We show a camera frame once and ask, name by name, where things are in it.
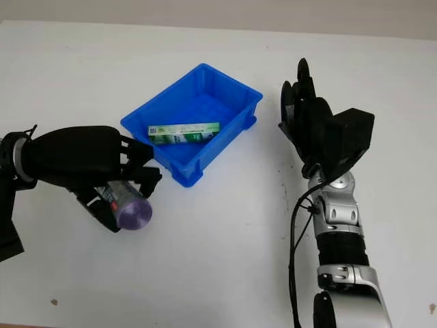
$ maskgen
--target silver metal segment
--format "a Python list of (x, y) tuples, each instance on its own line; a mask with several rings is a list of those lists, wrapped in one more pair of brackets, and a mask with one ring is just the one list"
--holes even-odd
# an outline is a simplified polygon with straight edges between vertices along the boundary
[(371, 266), (356, 264), (327, 264), (317, 269), (317, 275), (331, 275), (336, 284), (365, 285), (372, 288), (379, 302), (386, 309), (376, 270)]
[(332, 276), (336, 284), (355, 284), (354, 266), (350, 264), (321, 265), (317, 268), (317, 276)]
[(21, 163), (21, 151), (22, 151), (23, 145), (25, 144), (26, 141), (27, 141), (26, 138), (20, 138), (16, 141), (16, 143), (14, 145), (13, 153), (12, 153), (12, 158), (14, 160), (14, 166), (15, 166), (16, 173), (20, 176), (20, 178), (22, 178), (25, 182), (32, 182), (34, 179), (32, 177), (28, 176), (24, 172), (23, 166)]
[[(309, 188), (323, 183), (320, 171), (309, 181)], [(314, 192), (314, 205), (320, 213), (314, 215), (314, 232), (351, 232), (364, 237), (358, 204), (354, 199), (355, 179), (347, 172), (334, 182)], [(318, 276), (331, 275), (335, 284), (348, 286), (365, 285), (372, 288), (375, 296), (352, 295), (327, 290), (334, 306), (337, 328), (391, 328), (390, 318), (375, 269), (365, 265), (327, 264), (318, 267)]]
[(327, 292), (333, 302), (337, 328), (391, 328), (390, 318), (371, 295)]
[[(323, 181), (324, 178), (318, 171), (310, 179), (309, 188)], [(351, 232), (363, 236), (354, 189), (354, 176), (347, 172), (311, 195), (314, 205), (320, 210), (320, 214), (314, 215), (313, 220), (316, 237), (327, 232)]]

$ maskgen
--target white table surface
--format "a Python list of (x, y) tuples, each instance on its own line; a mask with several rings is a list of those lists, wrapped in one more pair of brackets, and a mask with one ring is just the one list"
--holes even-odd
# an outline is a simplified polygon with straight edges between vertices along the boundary
[[(376, 115), (352, 170), (367, 253), (393, 326), (435, 327), (437, 42), (25, 21), (0, 24), (2, 135), (35, 123), (35, 136), (86, 124), (127, 134), (122, 117), (201, 62), (264, 99), (256, 125), (194, 187), (152, 162), (163, 179), (142, 230), (113, 234), (43, 182), (19, 192), (13, 221), (25, 253), (0, 264), (0, 322), (289, 327), (290, 211), (306, 181), (277, 123), (281, 85), (303, 56), (335, 113)], [(303, 327), (312, 327), (317, 255), (310, 227), (296, 259)]]

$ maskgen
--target green box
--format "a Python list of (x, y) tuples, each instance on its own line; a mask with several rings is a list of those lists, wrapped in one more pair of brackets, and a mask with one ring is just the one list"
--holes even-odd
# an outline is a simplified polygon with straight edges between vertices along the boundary
[(147, 128), (149, 140), (155, 145), (206, 142), (220, 132), (220, 123), (156, 125)]

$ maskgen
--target silver robotic arm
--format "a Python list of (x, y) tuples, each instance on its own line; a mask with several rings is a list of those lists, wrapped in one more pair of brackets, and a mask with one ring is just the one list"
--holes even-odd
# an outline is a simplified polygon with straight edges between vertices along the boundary
[(286, 81), (281, 92), (279, 128), (294, 144), (304, 165), (309, 190), (297, 201), (291, 218), (289, 290), (294, 328), (298, 318), (294, 255), (297, 212), (311, 196), (314, 232), (319, 249), (318, 284), (314, 298), (315, 328), (389, 328), (390, 318), (376, 271), (370, 267), (350, 169), (370, 147), (374, 115), (351, 108), (333, 115), (315, 95), (308, 63), (298, 64), (297, 82)]
[[(320, 172), (309, 188), (323, 183)], [(314, 327), (391, 328), (375, 269), (365, 254), (364, 234), (355, 179), (346, 172), (311, 194), (318, 242), (318, 284), (324, 291), (314, 299)]]

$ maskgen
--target white wall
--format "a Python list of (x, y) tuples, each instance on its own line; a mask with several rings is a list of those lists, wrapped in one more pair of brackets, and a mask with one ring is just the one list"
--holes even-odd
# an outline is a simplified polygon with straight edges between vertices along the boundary
[(0, 0), (2, 19), (437, 40), (437, 1), (433, 0)]

